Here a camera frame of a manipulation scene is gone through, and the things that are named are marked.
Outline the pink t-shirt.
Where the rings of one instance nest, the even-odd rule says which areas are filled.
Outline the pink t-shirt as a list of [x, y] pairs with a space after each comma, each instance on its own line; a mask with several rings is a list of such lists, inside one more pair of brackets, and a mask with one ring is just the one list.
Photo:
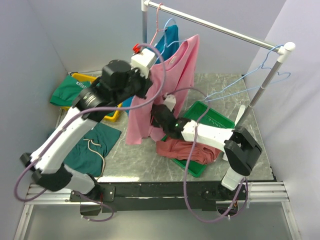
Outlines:
[[[163, 96], [176, 89], [189, 88], [194, 86], [194, 74], [196, 69], [200, 37], [198, 34], [182, 42], [173, 56], [164, 61], [166, 80], [160, 94], [148, 105], [137, 109], [131, 109], [128, 113], [128, 124], [125, 143], [127, 145], [139, 145], [144, 138], [151, 137], [155, 142], [160, 141], [165, 133], [162, 128], [152, 126], [151, 110], [153, 104], [160, 105], [164, 102]], [[131, 107], [141, 105], [149, 101], [160, 89], [163, 82], [163, 67], [155, 64], [151, 70], [152, 86], [148, 89], [146, 99], [134, 96]], [[174, 106], [174, 116], [177, 117], [187, 98], [187, 90], [178, 91], [174, 94], [176, 104]]]

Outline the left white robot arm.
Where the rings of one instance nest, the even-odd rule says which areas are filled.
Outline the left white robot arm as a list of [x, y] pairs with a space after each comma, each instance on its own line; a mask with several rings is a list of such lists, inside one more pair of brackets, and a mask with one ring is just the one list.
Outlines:
[[32, 171], [38, 186], [57, 192], [64, 188], [94, 201], [101, 186], [91, 173], [81, 173], [64, 163], [76, 144], [103, 118], [116, 110], [126, 99], [137, 96], [146, 99], [152, 86], [150, 69], [154, 59], [112, 60], [102, 68], [101, 76], [91, 82], [75, 98], [72, 107], [51, 136], [32, 153], [24, 153], [20, 160]]

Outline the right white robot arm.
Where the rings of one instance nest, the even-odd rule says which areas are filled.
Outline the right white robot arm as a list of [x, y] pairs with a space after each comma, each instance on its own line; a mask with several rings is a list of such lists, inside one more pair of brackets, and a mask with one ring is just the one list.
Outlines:
[[262, 153], [261, 146], [245, 127], [218, 128], [184, 117], [176, 118], [164, 104], [154, 104], [151, 115], [168, 137], [204, 144], [226, 155], [229, 168], [218, 188], [219, 195], [226, 200], [236, 194], [236, 187], [251, 174]]

